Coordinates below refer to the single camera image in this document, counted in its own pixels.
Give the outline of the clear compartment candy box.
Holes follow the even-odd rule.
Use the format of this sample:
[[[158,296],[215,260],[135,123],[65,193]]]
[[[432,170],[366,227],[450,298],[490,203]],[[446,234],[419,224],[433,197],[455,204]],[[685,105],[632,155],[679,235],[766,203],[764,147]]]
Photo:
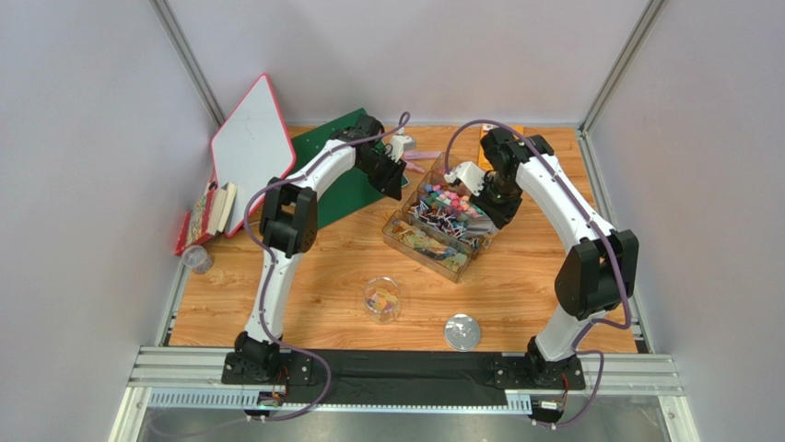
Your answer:
[[[444,156],[440,155],[382,233],[387,245],[456,283],[497,233],[465,235],[467,218],[485,214],[472,204],[472,194],[462,184],[451,186],[444,174]]]

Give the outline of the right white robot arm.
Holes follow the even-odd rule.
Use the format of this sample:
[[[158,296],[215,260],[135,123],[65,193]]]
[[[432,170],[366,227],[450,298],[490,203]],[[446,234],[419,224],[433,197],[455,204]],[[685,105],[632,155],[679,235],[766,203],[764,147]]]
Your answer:
[[[566,251],[554,282],[557,308],[533,338],[529,354],[540,365],[563,363],[598,324],[631,324],[639,240],[604,220],[568,179],[546,140],[497,127],[480,140],[492,169],[472,201],[502,229],[528,194],[545,214]]]

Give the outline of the clear plastic jar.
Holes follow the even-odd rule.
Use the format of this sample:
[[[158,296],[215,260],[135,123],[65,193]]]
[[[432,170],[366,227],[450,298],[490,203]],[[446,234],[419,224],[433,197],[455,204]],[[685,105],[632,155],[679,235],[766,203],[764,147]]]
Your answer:
[[[369,280],[363,293],[363,306],[369,318],[380,325],[390,324],[400,314],[402,301],[399,285],[390,277]]]

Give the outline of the silver metal scoop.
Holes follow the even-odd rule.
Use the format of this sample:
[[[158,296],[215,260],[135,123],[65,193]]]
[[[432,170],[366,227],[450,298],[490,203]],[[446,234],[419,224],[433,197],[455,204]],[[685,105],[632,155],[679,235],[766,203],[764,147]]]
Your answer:
[[[498,228],[495,226],[493,220],[487,215],[480,215],[478,217],[468,217],[465,225],[465,235],[467,237],[481,237],[484,235],[495,235]]]

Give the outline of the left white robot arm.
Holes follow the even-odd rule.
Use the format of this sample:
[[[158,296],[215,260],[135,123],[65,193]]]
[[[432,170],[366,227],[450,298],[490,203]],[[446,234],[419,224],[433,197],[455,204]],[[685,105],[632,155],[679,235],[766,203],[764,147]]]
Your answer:
[[[402,150],[380,145],[388,136],[368,114],[331,134],[296,175],[272,178],[251,201],[263,203],[259,231],[250,238],[266,256],[254,311],[235,342],[234,356],[270,378],[280,365],[283,319],[296,270],[318,233],[318,202],[348,171],[363,172],[377,192],[399,200],[405,162]]]

